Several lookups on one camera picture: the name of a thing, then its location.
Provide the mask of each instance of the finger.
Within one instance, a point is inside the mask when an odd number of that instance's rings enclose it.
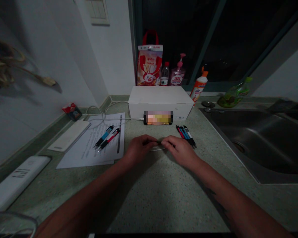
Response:
[[[161,142],[161,144],[162,144],[168,151],[170,151],[171,154],[172,154],[173,156],[176,155],[176,153],[177,153],[176,149],[175,149],[175,148],[173,147],[173,145],[170,144],[168,141],[163,140],[163,141]]]
[[[150,149],[152,148],[152,147],[155,147],[155,146],[158,146],[158,143],[157,142],[150,142],[150,143],[148,143],[148,144],[146,144],[144,147],[145,147],[145,151],[150,151]]]
[[[177,146],[177,144],[179,144],[182,141],[182,138],[175,137],[175,136],[167,136],[167,137],[163,138],[162,141],[168,141],[171,144]]]
[[[147,134],[140,136],[141,142],[145,142],[145,141],[157,141],[156,138],[149,136]]]

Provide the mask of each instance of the red bag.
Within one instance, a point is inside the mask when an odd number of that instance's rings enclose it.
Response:
[[[156,35],[155,45],[146,45],[148,33]],[[148,30],[143,37],[142,44],[138,46],[137,85],[159,86],[163,46],[159,45],[157,32]]]

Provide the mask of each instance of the light switch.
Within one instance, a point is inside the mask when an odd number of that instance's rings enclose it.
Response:
[[[109,25],[105,0],[84,0],[90,15],[90,22],[96,25]]]

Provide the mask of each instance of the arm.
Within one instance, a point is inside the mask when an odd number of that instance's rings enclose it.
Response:
[[[186,140],[168,136],[162,145],[209,189],[238,237],[292,237],[274,218],[201,160]]]
[[[100,212],[120,178],[158,145],[155,141],[148,135],[134,138],[125,156],[48,216],[35,237],[85,237],[92,218]]]

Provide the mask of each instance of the pink pump bottle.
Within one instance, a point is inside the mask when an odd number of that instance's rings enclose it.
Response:
[[[182,68],[182,65],[183,65],[182,58],[185,57],[185,54],[181,53],[180,56],[181,56],[181,59],[177,63],[177,68],[174,68],[171,70],[168,86],[181,86],[182,85],[182,80],[185,75],[185,69]]]

